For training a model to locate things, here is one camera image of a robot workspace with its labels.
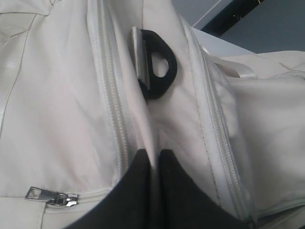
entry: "bag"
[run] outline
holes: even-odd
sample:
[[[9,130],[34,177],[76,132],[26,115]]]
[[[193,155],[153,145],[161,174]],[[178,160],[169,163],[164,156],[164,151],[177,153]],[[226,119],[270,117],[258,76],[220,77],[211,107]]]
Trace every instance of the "bag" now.
[[[171,149],[249,228],[305,225],[304,53],[226,58],[256,76],[236,78],[169,0],[2,0],[0,31],[0,228],[75,222],[113,193],[138,149],[152,167],[151,221],[159,153]]]

